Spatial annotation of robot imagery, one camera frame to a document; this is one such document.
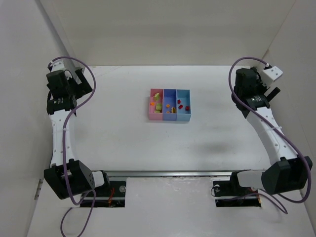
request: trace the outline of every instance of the white wall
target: white wall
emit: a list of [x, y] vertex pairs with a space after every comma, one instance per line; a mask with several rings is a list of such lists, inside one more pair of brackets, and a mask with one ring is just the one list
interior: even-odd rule
[[61, 51], [34, 0], [0, 0], [0, 232], [22, 237], [51, 158], [47, 63]]
[[283, 130], [314, 162], [312, 194], [306, 202], [316, 228], [316, 1], [296, 0], [265, 59], [284, 71], [272, 102]]
[[263, 57], [295, 0], [41, 0], [88, 65], [231, 65]]

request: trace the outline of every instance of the black mount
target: black mount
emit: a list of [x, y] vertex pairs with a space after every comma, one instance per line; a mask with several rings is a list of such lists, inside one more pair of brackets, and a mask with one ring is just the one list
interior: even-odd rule
[[[313, 163], [305, 157], [311, 170]], [[281, 158], [262, 173], [261, 181], [268, 194], [279, 194], [304, 188], [307, 181], [307, 170], [302, 160]]]
[[[309, 168], [313, 163], [309, 157], [305, 157]], [[249, 188], [239, 185], [237, 174], [245, 170], [231, 174], [229, 180], [217, 180], [213, 182], [216, 197], [243, 196], [251, 193]], [[265, 191], [270, 194], [280, 194], [304, 188], [307, 181], [307, 170], [300, 158], [285, 159], [273, 164], [269, 169], [262, 172], [261, 182]]]
[[[73, 195], [94, 189], [92, 172], [80, 160], [69, 160], [67, 170], [70, 171], [68, 178]], [[44, 178], [60, 199], [69, 198], [63, 165], [44, 170]]]
[[[270, 108], [269, 102], [280, 92], [280, 89], [276, 87], [268, 96], [265, 96], [264, 94], [267, 90], [268, 88], [263, 85], [256, 68], [241, 68], [236, 71], [234, 92], [242, 102], [252, 109], [257, 110], [260, 107]], [[237, 102], [233, 96], [232, 100], [246, 118], [249, 110]]]
[[46, 75], [49, 88], [47, 97], [47, 112], [49, 115], [58, 110], [72, 110], [77, 106], [77, 99], [92, 92], [92, 88], [82, 74], [81, 69], [75, 71], [80, 84], [73, 77], [67, 79], [62, 70], [54, 71]]

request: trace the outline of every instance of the red wire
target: red wire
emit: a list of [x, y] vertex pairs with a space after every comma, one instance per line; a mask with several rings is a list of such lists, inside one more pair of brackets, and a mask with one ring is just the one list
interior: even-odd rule
[[110, 197], [109, 197], [109, 199], [108, 199], [109, 207], [111, 206], [112, 198], [113, 198], [114, 192], [115, 192], [115, 190], [114, 190], [114, 188], [112, 188], [112, 189], [111, 189], [111, 195], [110, 195]]

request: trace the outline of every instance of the sorting box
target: sorting box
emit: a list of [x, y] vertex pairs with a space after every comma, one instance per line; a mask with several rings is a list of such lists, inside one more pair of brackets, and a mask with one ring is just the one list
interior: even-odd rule
[[[161, 110], [156, 109], [159, 108], [157, 103], [162, 104]], [[190, 121], [190, 90], [151, 89], [148, 117], [150, 120]]]

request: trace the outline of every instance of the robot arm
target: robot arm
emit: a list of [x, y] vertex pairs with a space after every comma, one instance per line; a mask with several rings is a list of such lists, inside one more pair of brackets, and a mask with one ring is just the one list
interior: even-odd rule
[[[255, 68], [239, 69], [236, 71], [234, 92], [245, 104], [256, 110], [282, 133], [269, 104], [280, 89], [276, 87], [269, 95], [264, 95], [281, 75], [282, 71], [277, 67], [265, 68], [260, 74]], [[262, 119], [239, 104], [234, 97], [232, 99], [257, 132], [268, 153], [271, 167], [265, 171], [236, 171], [232, 173], [229, 181], [214, 181], [214, 186], [221, 187], [221, 191], [216, 192], [215, 195], [242, 196], [245, 194], [244, 190], [249, 187], [265, 189], [271, 195], [302, 189], [307, 180], [307, 170], [294, 149]], [[305, 159], [311, 169], [313, 165], [311, 159], [309, 157]]]
[[[58, 61], [50, 68], [51, 72], [46, 75], [53, 99], [50, 95], [47, 101], [47, 112], [53, 128], [53, 156], [50, 168], [44, 171], [44, 178], [60, 199], [68, 198], [63, 170], [63, 125], [66, 117], [77, 106], [77, 99], [92, 91], [89, 83], [83, 76], [81, 69], [76, 70], [80, 84], [66, 70], [64, 63]], [[68, 177], [71, 190], [74, 195], [93, 190], [100, 186], [110, 186], [107, 174], [103, 171], [92, 172], [82, 162], [77, 160], [75, 150], [75, 119], [72, 114], [66, 127], [66, 159]]]

